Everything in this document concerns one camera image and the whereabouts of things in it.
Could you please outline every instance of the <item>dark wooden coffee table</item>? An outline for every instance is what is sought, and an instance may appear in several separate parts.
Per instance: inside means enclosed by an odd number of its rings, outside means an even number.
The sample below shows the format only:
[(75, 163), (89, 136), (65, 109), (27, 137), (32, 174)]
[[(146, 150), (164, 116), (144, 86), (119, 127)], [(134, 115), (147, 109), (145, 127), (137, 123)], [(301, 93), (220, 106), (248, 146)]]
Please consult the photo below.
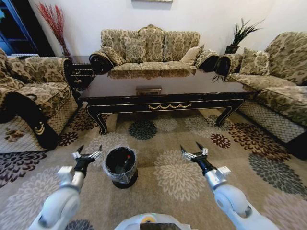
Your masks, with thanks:
[(101, 114), (225, 108), (216, 120), (221, 126), (256, 91), (215, 76), (199, 69), (110, 71), (97, 75), (79, 100), (88, 102), (101, 135), (107, 130)]

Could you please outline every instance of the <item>patterned sofa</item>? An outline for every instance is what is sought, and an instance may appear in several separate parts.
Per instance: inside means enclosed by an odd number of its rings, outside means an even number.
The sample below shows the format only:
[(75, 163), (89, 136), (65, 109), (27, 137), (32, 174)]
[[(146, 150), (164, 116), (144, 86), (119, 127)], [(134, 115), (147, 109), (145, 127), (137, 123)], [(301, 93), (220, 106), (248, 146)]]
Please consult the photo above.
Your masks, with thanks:
[(265, 52), (269, 76), (239, 74), (241, 54), (223, 55), (216, 72), (257, 90), (240, 111), (300, 154), (307, 139), (307, 33), (282, 33)]
[(0, 153), (56, 147), (77, 109), (70, 70), (67, 58), (7, 57), (0, 49)]
[(185, 53), (192, 47), (198, 46), (200, 34), (193, 31), (163, 31), (149, 25), (139, 31), (112, 30), (101, 32), (101, 43), (104, 47), (113, 48), (126, 59), (125, 38), (141, 38), (146, 41), (146, 62), (124, 63), (117, 65), (110, 60), (101, 49), (92, 53), (90, 62), (96, 74), (113, 70), (165, 70), (165, 69), (204, 69), (213, 71), (218, 59), (216, 52), (203, 51), (194, 66), (180, 62)]

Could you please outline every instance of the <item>floral rug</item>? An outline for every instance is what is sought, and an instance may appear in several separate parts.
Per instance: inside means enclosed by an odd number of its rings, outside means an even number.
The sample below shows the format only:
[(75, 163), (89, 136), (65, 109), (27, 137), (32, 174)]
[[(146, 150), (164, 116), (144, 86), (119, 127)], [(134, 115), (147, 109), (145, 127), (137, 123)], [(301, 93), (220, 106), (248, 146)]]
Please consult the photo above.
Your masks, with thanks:
[[(129, 146), (138, 154), (139, 177), (128, 189), (116, 188), (104, 173), (103, 157), (88, 168), (81, 208), (67, 230), (112, 230), (141, 213), (169, 214), (193, 229), (235, 229), (217, 207), (195, 163), (182, 158), (209, 149), (208, 160), (226, 165), (229, 184), (282, 230), (307, 229), (307, 164), (240, 114), (215, 127), (218, 110), (152, 112), (118, 115), (116, 129), (99, 135), (95, 122), (81, 108), (64, 129), (59, 146), (49, 152), (0, 154), (0, 229), (27, 229), (49, 194), (59, 187), (57, 171), (74, 165), (71, 153), (103, 146), (104, 154)], [(111, 116), (104, 116), (107, 121)]]

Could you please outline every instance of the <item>red decorative branches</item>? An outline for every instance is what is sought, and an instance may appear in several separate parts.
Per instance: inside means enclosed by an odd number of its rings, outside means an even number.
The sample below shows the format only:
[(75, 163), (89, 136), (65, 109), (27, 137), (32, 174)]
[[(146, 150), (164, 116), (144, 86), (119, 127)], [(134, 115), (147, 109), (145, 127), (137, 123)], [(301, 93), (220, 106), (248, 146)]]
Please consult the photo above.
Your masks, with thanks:
[(53, 31), (53, 34), (59, 41), (60, 45), (63, 48), (64, 55), (70, 56), (69, 51), (66, 48), (66, 44), (64, 41), (63, 31), (64, 31), (64, 12), (62, 8), (59, 8), (57, 5), (52, 7), (51, 5), (47, 6), (46, 4), (40, 3), (36, 5), (38, 10), (40, 11), (43, 18), (46, 20), (48, 25)]

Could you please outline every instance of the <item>trash can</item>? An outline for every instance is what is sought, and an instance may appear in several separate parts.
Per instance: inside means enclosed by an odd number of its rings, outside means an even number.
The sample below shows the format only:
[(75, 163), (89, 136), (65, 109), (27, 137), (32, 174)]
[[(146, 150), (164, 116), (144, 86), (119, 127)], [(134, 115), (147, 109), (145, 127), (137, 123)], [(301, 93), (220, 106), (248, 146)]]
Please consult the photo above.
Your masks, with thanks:
[(137, 155), (127, 147), (113, 149), (107, 154), (103, 169), (117, 188), (129, 188), (138, 178)]

